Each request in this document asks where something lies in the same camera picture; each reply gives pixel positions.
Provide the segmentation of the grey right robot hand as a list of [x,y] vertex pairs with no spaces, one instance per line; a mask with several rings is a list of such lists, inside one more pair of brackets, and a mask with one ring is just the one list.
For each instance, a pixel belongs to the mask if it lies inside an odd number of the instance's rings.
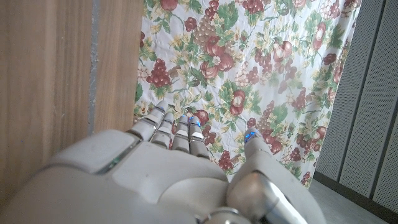
[[232,179],[210,161],[200,120],[173,127],[161,101],[130,130],[87,137],[56,154],[1,212],[2,223],[325,223],[311,193],[244,133]]

